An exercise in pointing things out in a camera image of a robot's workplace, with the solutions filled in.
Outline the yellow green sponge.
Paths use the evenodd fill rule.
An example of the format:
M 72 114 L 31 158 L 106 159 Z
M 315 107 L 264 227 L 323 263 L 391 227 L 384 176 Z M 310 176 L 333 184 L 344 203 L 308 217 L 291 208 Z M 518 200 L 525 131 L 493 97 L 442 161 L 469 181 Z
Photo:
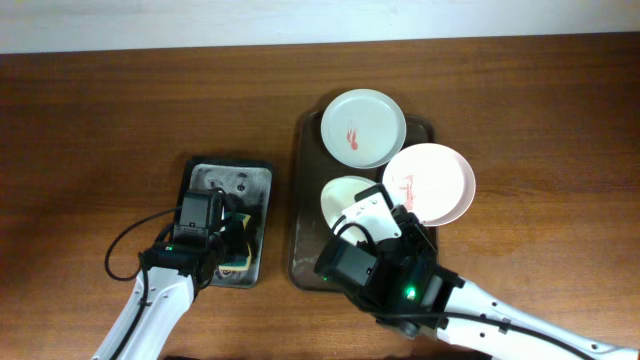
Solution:
M 224 256 L 218 265 L 221 272 L 249 270 L 253 257 L 247 231 L 250 219 L 250 215 L 237 212 L 226 212 L 223 215 L 219 231 L 224 248 Z

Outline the pink plate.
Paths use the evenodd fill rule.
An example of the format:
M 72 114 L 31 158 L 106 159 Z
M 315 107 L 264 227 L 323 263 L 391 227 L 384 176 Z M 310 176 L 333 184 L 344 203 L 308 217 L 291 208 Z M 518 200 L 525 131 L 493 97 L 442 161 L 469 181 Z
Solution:
M 387 164 L 382 184 L 426 227 L 449 224 L 471 207 L 476 192 L 474 172 L 457 151 L 420 143 L 396 154 Z

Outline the cream white plate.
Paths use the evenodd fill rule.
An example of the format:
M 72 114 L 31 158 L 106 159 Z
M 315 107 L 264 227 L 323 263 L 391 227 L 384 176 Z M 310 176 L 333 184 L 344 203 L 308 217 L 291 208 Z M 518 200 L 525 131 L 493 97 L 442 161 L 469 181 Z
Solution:
M 329 181 L 322 189 L 320 195 L 320 205 L 323 217 L 330 229 L 333 229 L 334 234 L 338 234 L 339 230 L 344 227 L 345 224 L 351 222 L 349 218 L 342 220 L 338 225 L 338 228 L 334 228 L 335 223 L 342 216 L 342 210 L 354 205 L 357 201 L 355 196 L 370 187 L 376 185 L 373 180 L 359 177 L 359 176 L 343 176 L 335 178 Z M 384 197 L 378 192 L 374 193 L 374 197 L 370 197 L 367 200 L 367 205 L 373 205 L 377 202 L 378 208 L 386 203 Z M 367 243 L 365 234 L 358 227 L 350 227 L 340 235 L 340 238 L 352 245 L 357 245 L 359 242 Z

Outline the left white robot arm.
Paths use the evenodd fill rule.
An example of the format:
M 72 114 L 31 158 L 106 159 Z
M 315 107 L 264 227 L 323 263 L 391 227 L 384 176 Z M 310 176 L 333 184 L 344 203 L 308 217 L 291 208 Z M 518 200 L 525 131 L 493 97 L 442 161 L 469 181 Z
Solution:
M 94 353 L 95 359 L 156 359 L 173 328 L 202 290 L 210 286 L 250 288 L 259 268 L 264 207 L 230 199 L 196 196 L 168 209 L 166 224 L 152 245 L 138 254 L 137 272 L 118 276 L 110 257 L 120 240 L 157 213 L 126 228 L 109 246 L 105 271 L 132 281 L 125 307 Z

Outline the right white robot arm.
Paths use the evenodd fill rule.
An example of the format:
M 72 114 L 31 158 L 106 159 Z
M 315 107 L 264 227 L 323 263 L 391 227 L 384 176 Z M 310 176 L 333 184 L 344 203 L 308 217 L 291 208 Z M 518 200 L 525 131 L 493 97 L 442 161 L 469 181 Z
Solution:
M 475 283 L 431 260 L 394 265 L 392 280 L 377 280 L 380 258 L 359 283 L 358 299 L 380 320 L 431 326 L 437 339 L 493 359 L 633 360 L 637 349 L 574 334 L 500 302 Z

